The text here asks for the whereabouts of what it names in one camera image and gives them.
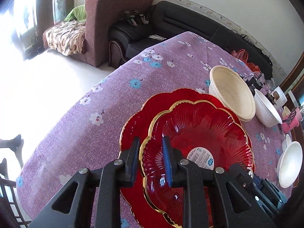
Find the table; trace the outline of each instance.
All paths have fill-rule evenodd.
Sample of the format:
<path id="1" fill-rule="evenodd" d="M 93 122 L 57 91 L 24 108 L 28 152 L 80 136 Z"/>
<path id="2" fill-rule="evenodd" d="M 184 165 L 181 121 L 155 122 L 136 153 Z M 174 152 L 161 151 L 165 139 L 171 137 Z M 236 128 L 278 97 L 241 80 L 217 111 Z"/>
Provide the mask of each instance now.
<path id="1" fill-rule="evenodd" d="M 191 32 L 154 45 L 120 66 L 60 119 L 24 165 L 17 179 L 23 209 L 34 218 L 78 169 L 98 169 L 117 158 L 123 125 L 149 97 L 182 87 L 208 93 L 209 71 L 216 65 L 241 75 L 252 73 L 243 62 Z M 277 126 L 266 128 L 257 117 L 242 125 L 252 141 L 255 173 L 289 197 L 291 187 L 282 189 L 275 171 L 284 135 Z M 139 227 L 124 200 L 121 218 L 122 228 Z"/>

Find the white bowl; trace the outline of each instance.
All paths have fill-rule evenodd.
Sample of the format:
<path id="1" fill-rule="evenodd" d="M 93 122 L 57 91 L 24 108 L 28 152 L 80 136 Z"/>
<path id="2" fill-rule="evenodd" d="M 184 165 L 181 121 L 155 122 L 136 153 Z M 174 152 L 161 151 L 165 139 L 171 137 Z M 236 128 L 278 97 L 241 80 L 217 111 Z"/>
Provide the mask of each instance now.
<path id="1" fill-rule="evenodd" d="M 277 175 L 282 188 L 288 188 L 297 179 L 302 161 L 302 147 L 299 142 L 294 141 L 283 152 L 277 165 Z"/>
<path id="2" fill-rule="evenodd" d="M 291 143 L 292 143 L 292 140 L 291 140 L 289 134 L 286 134 L 286 138 L 282 142 L 282 150 L 283 150 L 283 152 L 285 152 L 285 150 L 287 149 L 287 147 L 290 146 Z"/>
<path id="3" fill-rule="evenodd" d="M 255 89 L 254 101 L 256 116 L 266 127 L 282 124 L 282 119 L 275 107 L 258 89 Z"/>
<path id="4" fill-rule="evenodd" d="M 240 120 L 248 122 L 255 115 L 255 104 L 249 87 L 234 71 L 224 66 L 210 70 L 209 94 L 217 97 Z"/>

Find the beige paper bowl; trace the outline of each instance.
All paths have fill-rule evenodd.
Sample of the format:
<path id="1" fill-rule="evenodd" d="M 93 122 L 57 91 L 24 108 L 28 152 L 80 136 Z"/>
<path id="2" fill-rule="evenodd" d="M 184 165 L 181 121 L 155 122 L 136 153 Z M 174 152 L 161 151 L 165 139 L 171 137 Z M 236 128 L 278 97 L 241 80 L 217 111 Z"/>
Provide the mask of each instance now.
<path id="1" fill-rule="evenodd" d="M 231 69 L 215 66 L 210 70 L 209 94 L 217 97 L 240 120 L 248 122 L 255 115 L 255 103 L 249 87 Z"/>

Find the floral tablecloth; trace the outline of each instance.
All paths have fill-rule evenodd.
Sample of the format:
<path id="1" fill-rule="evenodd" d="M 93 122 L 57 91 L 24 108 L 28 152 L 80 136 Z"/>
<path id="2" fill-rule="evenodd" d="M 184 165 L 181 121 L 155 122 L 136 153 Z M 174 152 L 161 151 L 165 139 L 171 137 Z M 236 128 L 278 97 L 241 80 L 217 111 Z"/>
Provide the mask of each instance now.
<path id="1" fill-rule="evenodd" d="M 94 170 L 117 158 L 123 125 L 149 97 L 182 87 L 208 93 L 209 71 L 216 65 L 251 74 L 243 62 L 217 45 L 185 32 L 144 50 L 94 86 L 60 119 L 24 165 L 17 191 L 27 214 L 36 217 L 81 167 Z M 266 128 L 257 117 L 242 125 L 252 141 L 255 173 L 290 197 L 291 187 L 282 189 L 275 171 L 285 135 L 277 126 Z M 122 228 L 139 227 L 123 199 L 121 217 Z"/>

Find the white tile floor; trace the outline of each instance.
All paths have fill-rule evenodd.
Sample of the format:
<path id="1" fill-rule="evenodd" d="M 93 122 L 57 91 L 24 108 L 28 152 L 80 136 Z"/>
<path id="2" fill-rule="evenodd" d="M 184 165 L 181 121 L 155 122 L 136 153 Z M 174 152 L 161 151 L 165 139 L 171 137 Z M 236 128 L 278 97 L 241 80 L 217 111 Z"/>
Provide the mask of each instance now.
<path id="1" fill-rule="evenodd" d="M 113 70 L 50 49 L 23 62 L 15 49 L 6 48 L 0 52 L 0 138 L 21 134 L 25 163 L 61 116 Z M 10 180 L 15 181 L 20 173 L 15 154 L 0 149 L 0 162 L 3 158 Z"/>

